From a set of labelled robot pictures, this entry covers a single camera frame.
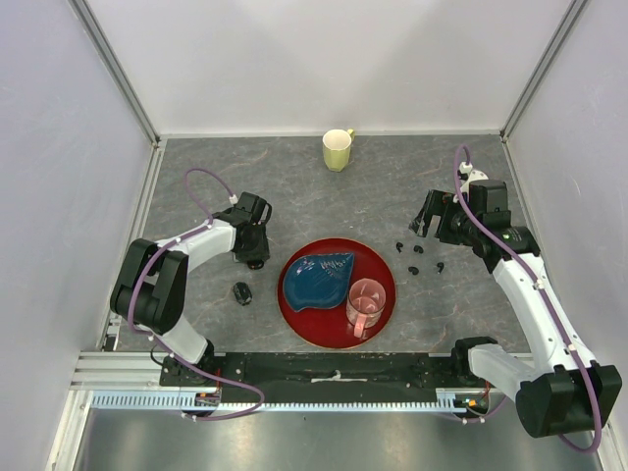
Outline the left aluminium frame post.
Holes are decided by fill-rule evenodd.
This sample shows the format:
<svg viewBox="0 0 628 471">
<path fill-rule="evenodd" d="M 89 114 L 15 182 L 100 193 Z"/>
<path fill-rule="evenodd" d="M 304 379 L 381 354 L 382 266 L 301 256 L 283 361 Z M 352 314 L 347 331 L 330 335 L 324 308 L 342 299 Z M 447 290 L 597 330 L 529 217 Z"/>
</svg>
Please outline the left aluminium frame post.
<svg viewBox="0 0 628 471">
<path fill-rule="evenodd" d="M 133 113 L 142 132 L 153 146 L 157 146 L 161 140 L 160 134 L 151 122 L 144 106 L 141 104 L 129 77 L 122 66 L 122 63 L 118 59 L 117 54 L 107 38 L 102 25 L 97 20 L 89 2 L 85 0 L 70 0 L 69 4 L 89 37 L 97 54 L 101 58 L 114 84 L 118 87 L 122 97 L 130 107 L 131 112 Z"/>
</svg>

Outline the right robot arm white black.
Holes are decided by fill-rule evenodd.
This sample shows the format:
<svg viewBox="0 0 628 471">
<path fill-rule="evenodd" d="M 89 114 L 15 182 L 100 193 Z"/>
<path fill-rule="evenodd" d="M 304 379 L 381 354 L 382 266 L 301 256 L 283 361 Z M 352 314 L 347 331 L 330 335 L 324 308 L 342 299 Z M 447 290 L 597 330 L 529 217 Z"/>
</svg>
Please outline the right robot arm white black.
<svg viewBox="0 0 628 471">
<path fill-rule="evenodd" d="M 622 388 L 613 365 L 601 365 L 561 307 L 532 233 L 511 223 L 507 187 L 496 180 L 468 182 L 460 194 L 436 189 L 409 228 L 426 236 L 431 221 L 442 243 L 464 245 L 483 260 L 508 298 L 530 347 L 528 365 L 490 338 L 459 340 L 449 374 L 460 386 L 484 379 L 511 399 L 533 438 L 598 433 Z"/>
</svg>

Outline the aluminium frame post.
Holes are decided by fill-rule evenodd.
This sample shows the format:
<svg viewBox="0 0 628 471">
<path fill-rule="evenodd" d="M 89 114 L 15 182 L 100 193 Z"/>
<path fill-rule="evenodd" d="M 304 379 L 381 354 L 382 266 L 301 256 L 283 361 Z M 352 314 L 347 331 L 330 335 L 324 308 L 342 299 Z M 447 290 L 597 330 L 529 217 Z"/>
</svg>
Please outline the aluminium frame post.
<svg viewBox="0 0 628 471">
<path fill-rule="evenodd" d="M 102 25 L 97 20 L 89 2 L 85 0 L 70 0 L 69 4 L 89 37 L 97 54 L 101 58 L 114 84 L 118 87 L 122 97 L 130 107 L 131 112 L 133 113 L 142 132 L 153 146 L 157 146 L 161 140 L 160 134 L 151 122 L 144 106 L 141 104 L 129 77 L 122 66 L 122 63 L 118 59 L 117 54 L 107 38 Z"/>
<path fill-rule="evenodd" d="M 502 143 L 507 143 L 513 135 L 589 3 L 589 0 L 572 0 L 569 2 L 540 59 L 500 129 L 499 136 Z"/>
</svg>

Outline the right aluminium frame post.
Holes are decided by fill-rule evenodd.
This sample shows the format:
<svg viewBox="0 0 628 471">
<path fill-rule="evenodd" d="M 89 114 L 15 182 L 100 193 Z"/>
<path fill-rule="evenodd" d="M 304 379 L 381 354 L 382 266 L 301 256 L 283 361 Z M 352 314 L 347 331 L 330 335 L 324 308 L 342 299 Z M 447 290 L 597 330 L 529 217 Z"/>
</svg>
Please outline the right aluminium frame post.
<svg viewBox="0 0 628 471">
<path fill-rule="evenodd" d="M 513 135 L 589 3 L 589 0 L 572 0 L 569 2 L 540 59 L 500 129 L 499 136 L 502 143 L 507 143 Z"/>
</svg>

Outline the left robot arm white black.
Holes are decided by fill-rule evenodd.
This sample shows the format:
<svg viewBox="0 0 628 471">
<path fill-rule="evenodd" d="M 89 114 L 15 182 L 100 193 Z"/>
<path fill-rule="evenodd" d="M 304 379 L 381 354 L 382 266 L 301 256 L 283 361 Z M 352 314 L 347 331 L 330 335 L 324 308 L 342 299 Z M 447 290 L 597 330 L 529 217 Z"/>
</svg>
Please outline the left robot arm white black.
<svg viewBox="0 0 628 471">
<path fill-rule="evenodd" d="M 270 259 L 266 226 L 272 205 L 249 192 L 196 228 L 170 238 L 134 240 L 110 297 L 110 309 L 137 332 L 154 336 L 182 362 L 182 375 L 204 386 L 215 375 L 214 345 L 183 314 L 187 276 L 216 256 L 261 269 Z"/>
</svg>

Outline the black earbud case gold rim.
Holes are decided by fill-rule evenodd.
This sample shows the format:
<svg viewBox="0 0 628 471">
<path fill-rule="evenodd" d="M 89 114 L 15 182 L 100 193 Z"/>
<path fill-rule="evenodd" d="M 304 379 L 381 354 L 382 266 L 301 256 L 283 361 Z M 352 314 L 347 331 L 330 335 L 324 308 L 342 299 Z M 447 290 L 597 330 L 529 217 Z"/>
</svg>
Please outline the black earbud case gold rim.
<svg viewBox="0 0 628 471">
<path fill-rule="evenodd" d="M 265 265 L 263 260 L 251 260 L 247 262 L 247 267 L 250 270 L 261 270 Z"/>
</svg>

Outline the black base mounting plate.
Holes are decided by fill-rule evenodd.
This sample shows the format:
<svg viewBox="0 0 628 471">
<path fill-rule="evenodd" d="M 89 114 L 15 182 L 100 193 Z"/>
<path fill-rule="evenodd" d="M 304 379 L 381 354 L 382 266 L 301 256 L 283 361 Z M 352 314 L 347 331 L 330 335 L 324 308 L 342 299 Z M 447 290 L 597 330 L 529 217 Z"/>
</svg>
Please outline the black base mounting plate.
<svg viewBox="0 0 628 471">
<path fill-rule="evenodd" d="M 226 380 L 248 384 L 276 402 L 428 401 L 438 390 L 483 393 L 486 382 L 458 371 L 450 356 L 427 353 L 229 352 L 213 358 L 216 382 L 172 358 L 163 360 L 162 387 L 215 387 L 225 399 L 249 402 L 257 394 Z"/>
</svg>

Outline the round red tray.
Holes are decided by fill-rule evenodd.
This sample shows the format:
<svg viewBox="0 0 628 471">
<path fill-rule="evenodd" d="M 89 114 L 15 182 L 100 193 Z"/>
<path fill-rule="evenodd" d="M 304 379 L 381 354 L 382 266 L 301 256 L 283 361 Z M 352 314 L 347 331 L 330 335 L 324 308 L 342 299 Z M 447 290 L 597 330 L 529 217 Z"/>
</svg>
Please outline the round red tray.
<svg viewBox="0 0 628 471">
<path fill-rule="evenodd" d="M 352 286 L 369 279 L 385 292 L 377 322 L 360 337 L 347 317 Z M 306 342 L 324 348 L 349 349 L 373 339 L 393 316 L 396 286 L 385 259 L 371 247 L 348 238 L 328 237 L 298 249 L 282 269 L 277 300 L 284 320 Z"/>
</svg>

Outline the yellow-green ceramic mug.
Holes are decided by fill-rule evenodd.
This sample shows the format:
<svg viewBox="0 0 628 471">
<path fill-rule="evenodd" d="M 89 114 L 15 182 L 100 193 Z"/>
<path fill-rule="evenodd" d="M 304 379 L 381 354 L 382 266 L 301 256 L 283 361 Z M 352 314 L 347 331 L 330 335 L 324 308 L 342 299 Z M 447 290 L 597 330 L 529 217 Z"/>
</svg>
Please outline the yellow-green ceramic mug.
<svg viewBox="0 0 628 471">
<path fill-rule="evenodd" d="M 322 137 L 323 158 L 330 171 L 341 172 L 349 163 L 355 131 L 329 130 Z"/>
</svg>

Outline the blue leaf-shaped dish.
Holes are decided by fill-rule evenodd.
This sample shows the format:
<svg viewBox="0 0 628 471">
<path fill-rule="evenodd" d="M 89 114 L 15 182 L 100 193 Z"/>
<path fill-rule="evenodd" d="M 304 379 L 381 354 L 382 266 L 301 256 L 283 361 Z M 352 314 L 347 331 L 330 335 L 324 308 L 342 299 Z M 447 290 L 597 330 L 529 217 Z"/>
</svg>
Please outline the blue leaf-shaped dish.
<svg viewBox="0 0 628 471">
<path fill-rule="evenodd" d="M 294 312 L 332 309 L 346 298 L 355 256 L 352 252 L 310 254 L 291 263 L 282 283 L 283 295 Z"/>
</svg>

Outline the pink glass mug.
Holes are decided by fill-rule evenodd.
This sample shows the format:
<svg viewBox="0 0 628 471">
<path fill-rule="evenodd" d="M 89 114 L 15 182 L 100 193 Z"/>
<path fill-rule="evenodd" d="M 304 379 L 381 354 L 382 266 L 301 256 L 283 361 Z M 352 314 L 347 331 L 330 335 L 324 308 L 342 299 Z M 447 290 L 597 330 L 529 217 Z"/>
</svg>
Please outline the pink glass mug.
<svg viewBox="0 0 628 471">
<path fill-rule="evenodd" d="M 347 296 L 346 317 L 356 338 L 361 339 L 367 329 L 379 322 L 386 302 L 386 290 L 375 280 L 363 278 L 351 286 Z"/>
</svg>

